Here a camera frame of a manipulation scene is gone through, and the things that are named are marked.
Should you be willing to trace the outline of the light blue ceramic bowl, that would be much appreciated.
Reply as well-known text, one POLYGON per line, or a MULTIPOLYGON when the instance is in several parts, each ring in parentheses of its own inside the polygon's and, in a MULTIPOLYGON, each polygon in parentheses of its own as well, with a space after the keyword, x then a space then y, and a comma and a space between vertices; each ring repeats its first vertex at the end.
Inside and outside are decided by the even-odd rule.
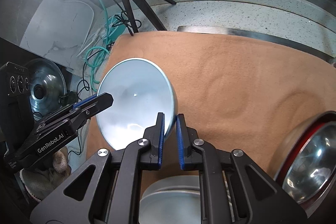
POLYGON ((158 113, 165 115, 165 138, 173 130, 178 101, 163 70, 150 60, 131 58, 117 63, 102 79, 98 94, 109 93, 112 106, 96 115, 100 132, 115 150, 140 139, 155 125, 158 113))

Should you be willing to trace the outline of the light blue plate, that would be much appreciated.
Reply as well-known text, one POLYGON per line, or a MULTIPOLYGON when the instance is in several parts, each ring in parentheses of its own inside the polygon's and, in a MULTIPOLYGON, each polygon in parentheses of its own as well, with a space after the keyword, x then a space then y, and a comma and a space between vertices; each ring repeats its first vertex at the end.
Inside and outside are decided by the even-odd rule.
POLYGON ((163 178, 143 193, 139 223, 201 223, 198 175, 163 178))

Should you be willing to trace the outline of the tan cloth mat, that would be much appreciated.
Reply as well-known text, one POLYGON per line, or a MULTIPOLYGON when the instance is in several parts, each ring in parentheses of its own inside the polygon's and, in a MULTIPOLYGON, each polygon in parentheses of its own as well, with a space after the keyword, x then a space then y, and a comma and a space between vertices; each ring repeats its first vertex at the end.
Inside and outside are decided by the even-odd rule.
POLYGON ((335 109, 335 68, 275 43, 172 31, 125 34, 106 69, 132 57, 165 72, 178 111, 201 138, 224 151, 242 149, 262 169, 292 129, 335 109))

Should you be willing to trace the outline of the red rimmed steel bowl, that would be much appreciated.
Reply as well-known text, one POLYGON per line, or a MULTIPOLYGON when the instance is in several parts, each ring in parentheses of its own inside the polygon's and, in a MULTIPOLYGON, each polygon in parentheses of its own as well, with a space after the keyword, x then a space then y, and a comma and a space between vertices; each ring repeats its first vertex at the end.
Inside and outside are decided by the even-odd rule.
POLYGON ((312 217, 335 194, 335 111, 300 123, 273 154, 268 174, 312 217))

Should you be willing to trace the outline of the steel sink edge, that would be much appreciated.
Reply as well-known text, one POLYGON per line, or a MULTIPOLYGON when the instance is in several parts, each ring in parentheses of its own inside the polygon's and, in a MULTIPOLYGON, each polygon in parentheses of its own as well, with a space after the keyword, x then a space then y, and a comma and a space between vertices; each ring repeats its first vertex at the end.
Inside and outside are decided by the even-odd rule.
POLYGON ((332 57, 331 55, 328 55, 327 53, 316 50, 311 46, 306 46, 304 44, 294 42, 289 39, 280 38, 278 36, 262 34, 260 32, 238 30, 238 29, 226 28, 226 27, 209 27, 209 26, 179 26, 177 28, 177 31, 199 33, 199 34, 233 35, 233 36, 242 36, 245 38, 259 39, 265 42, 271 42, 271 43, 279 44, 282 46, 291 47, 295 50, 299 50, 299 51, 314 55, 315 57, 318 57, 330 64, 334 60, 334 57, 332 57))

